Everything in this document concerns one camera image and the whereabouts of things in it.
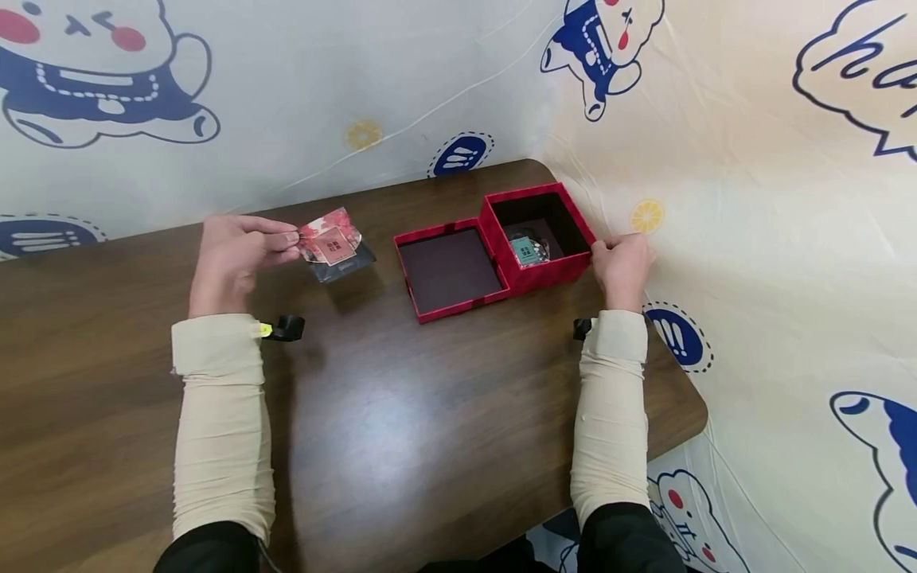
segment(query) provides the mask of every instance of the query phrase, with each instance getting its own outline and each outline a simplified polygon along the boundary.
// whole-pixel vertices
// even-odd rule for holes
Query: person's left hand
[[[188,317],[247,312],[255,273],[298,259],[298,242],[299,232],[289,223],[250,215],[208,217]]]

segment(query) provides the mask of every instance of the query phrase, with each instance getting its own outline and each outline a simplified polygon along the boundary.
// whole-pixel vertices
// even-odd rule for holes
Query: brown table surface
[[[524,160],[265,213],[304,224],[341,205],[376,253],[321,286],[264,273],[253,313],[299,314],[262,345],[273,430],[271,550],[294,571],[406,571],[482,556],[569,506],[591,276],[420,326],[392,237],[475,216],[485,193],[552,182]],[[170,326],[186,313],[200,226],[0,267],[0,570],[150,571],[170,542],[182,398]],[[651,332],[651,457],[707,409]]]

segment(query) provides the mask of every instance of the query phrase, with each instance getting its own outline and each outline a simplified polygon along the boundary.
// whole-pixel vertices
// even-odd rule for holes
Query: hand
[[[247,312],[256,271],[298,259],[298,242],[299,231],[289,223],[248,215],[208,217],[188,317]]]
[[[595,241],[592,244],[592,268],[605,293],[605,309],[640,314],[643,285],[654,260],[656,250],[649,246],[643,233]]]

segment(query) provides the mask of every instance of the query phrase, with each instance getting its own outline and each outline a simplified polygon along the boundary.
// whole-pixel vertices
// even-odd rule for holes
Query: open box
[[[525,240],[511,244],[510,237],[531,237],[546,260],[520,264],[515,253]],[[594,241],[561,183],[486,195],[479,217],[394,238],[421,324],[575,281],[589,267]]]

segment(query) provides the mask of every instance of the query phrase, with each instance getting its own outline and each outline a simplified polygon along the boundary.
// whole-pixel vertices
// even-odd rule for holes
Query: black sleeve
[[[202,525],[172,542],[153,573],[258,573],[258,539],[238,523]]]
[[[582,529],[582,573],[684,573],[685,566],[653,514],[637,503],[609,503]]]

